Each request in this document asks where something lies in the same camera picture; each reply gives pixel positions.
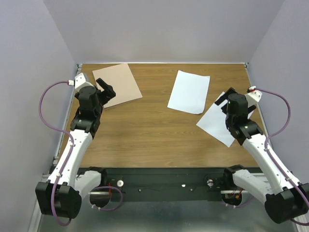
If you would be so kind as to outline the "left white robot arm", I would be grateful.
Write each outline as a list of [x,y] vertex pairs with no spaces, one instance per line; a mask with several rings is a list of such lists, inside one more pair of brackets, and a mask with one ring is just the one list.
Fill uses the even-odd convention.
[[104,172],[100,169],[86,171],[80,178],[77,172],[100,126],[104,105],[116,96],[113,87],[102,79],[97,80],[103,88],[100,90],[83,73],[64,83],[74,87],[79,107],[70,124],[70,131],[50,125],[43,118],[42,111],[39,111],[41,121],[47,127],[66,134],[68,142],[48,179],[39,182],[35,188],[41,213],[53,216],[61,226],[69,225],[77,217],[82,199],[92,189],[101,191],[106,188],[107,179],[102,176]]

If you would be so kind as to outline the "beige paper folder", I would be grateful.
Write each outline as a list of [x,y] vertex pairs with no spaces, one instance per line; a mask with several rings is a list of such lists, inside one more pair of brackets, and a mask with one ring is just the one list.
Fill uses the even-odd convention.
[[95,81],[101,78],[111,85],[116,93],[116,96],[104,105],[105,108],[142,98],[142,93],[128,64],[114,65],[94,70],[92,73]]

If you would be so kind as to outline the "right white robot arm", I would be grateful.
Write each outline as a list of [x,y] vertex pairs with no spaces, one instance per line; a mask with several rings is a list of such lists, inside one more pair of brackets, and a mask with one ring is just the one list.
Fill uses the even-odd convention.
[[270,138],[265,136],[256,122],[248,118],[251,111],[261,100],[263,90],[255,86],[247,89],[247,94],[237,93],[232,87],[215,101],[226,115],[225,125],[233,138],[244,147],[257,162],[267,179],[264,182],[241,165],[224,170],[222,184],[227,189],[239,187],[264,205],[268,216],[277,224],[288,220],[295,224],[296,218],[309,211],[309,185],[303,184],[283,164],[269,145]]

